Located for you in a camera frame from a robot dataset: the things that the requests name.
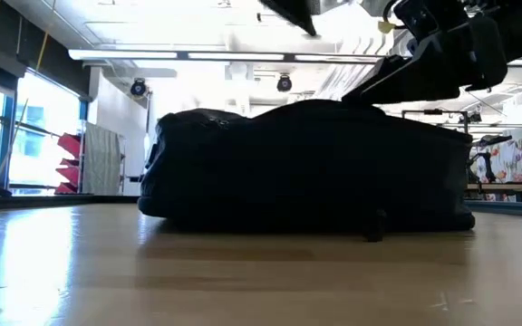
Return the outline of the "white ceiling light fixture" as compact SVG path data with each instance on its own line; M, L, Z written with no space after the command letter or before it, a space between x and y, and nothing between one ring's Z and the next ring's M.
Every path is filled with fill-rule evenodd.
M156 51L156 50L78 50L70 49L70 57L79 61L146 60L199 62L286 62L374 64L383 55L339 53L248 53L228 51Z

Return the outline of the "black metal stand frame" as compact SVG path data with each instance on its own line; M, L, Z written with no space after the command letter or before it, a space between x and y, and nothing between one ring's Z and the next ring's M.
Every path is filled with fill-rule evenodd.
M469 113L465 110L444 110L444 109L426 109L426 110L402 110L401 117L405 119L407 114L422 114L428 116L439 116L443 114L459 114L462 116L463 131L469 134Z

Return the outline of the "navy blue backpack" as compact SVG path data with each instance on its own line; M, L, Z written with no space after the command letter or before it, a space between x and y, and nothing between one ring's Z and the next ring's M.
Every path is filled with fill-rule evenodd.
M139 210L188 230L468 231L471 138L369 105L309 100L249 118L159 119Z

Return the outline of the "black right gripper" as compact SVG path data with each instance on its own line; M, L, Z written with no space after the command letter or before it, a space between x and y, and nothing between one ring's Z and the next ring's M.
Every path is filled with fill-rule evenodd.
M385 56L342 102L396 104L459 97L503 82L522 58L522 0L423 0L419 56Z

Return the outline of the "floral patterned cloth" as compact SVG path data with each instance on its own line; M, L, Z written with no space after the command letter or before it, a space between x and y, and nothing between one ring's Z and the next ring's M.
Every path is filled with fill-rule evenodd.
M522 143L508 139L486 147L475 147L470 171L480 183L522 182Z

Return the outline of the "grey hanging cloth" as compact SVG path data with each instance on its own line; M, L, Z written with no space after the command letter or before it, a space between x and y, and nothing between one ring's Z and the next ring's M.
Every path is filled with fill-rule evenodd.
M82 192L95 196L117 196L120 189L120 135L86 122L83 133Z

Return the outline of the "black aluminium table frame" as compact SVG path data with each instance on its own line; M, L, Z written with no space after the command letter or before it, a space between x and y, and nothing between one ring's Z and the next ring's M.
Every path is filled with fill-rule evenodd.
M136 204L138 199L138 196L97 196L85 194L15 197L10 191L0 187L0 210L89 204Z

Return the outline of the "wooden background table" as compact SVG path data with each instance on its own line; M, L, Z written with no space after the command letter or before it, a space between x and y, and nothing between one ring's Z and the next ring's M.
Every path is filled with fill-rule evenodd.
M522 191L522 184L467 184L467 190L492 192L495 190Z

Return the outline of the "red background item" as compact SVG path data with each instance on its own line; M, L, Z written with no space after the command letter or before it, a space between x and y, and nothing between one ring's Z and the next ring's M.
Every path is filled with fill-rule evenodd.
M65 181L55 189L56 195L74 195L79 193L82 137L64 133L57 141L60 148L65 150L72 158L63 158L60 167L56 171L65 178Z

